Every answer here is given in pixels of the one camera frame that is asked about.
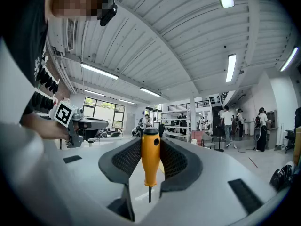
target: hand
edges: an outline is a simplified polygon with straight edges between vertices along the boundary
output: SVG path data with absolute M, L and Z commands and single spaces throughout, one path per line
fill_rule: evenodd
M 69 140 L 69 134 L 66 127 L 57 121 L 45 120 L 36 113 L 23 115 L 20 122 L 24 127 L 36 131 L 43 139 Z

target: black mesh pad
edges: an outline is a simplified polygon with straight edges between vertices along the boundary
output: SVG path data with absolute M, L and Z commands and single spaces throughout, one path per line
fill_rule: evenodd
M 141 159 L 141 140 L 114 155 L 112 163 L 130 177 Z
M 138 137 L 101 156 L 99 169 L 111 181 L 128 185 L 128 179 L 141 159 L 141 138 Z
M 160 159 L 165 172 L 160 195 L 185 190 L 201 175 L 203 166 L 200 158 L 166 138 L 160 141 Z

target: sleeve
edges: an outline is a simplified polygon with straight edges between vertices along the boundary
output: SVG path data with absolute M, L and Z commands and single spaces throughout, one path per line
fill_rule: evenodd
M 23 115 L 28 115 L 28 114 L 31 114 L 33 112 L 33 106 L 32 106 L 32 100 L 30 99 L 30 101 L 28 102 L 24 112 L 23 112 Z

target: black pants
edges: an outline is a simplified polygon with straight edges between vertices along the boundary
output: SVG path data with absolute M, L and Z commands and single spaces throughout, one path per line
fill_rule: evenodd
M 262 126 L 260 127 L 260 130 L 261 130 L 261 134 L 259 140 L 257 141 L 256 149 L 264 152 L 265 144 L 267 143 L 267 127 Z
M 142 129 L 142 128 L 139 128 L 139 130 L 140 130 L 140 137 L 142 138 L 142 135 L 143 135 L 143 131 L 144 131 L 144 129 Z
M 243 136 L 243 130 L 244 130 L 244 125 L 239 122 L 239 137 L 242 137 Z

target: railing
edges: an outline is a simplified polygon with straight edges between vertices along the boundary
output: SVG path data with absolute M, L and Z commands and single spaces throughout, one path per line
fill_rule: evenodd
M 222 96 L 221 96 L 222 104 L 224 103 L 225 98 L 227 97 L 227 95 L 228 95 L 228 92 L 223 92 L 222 93 Z
M 197 101 L 194 103 L 196 108 L 202 108 L 209 106 L 209 100 Z M 168 111 L 180 111 L 190 109 L 190 103 L 180 105 L 169 105 Z

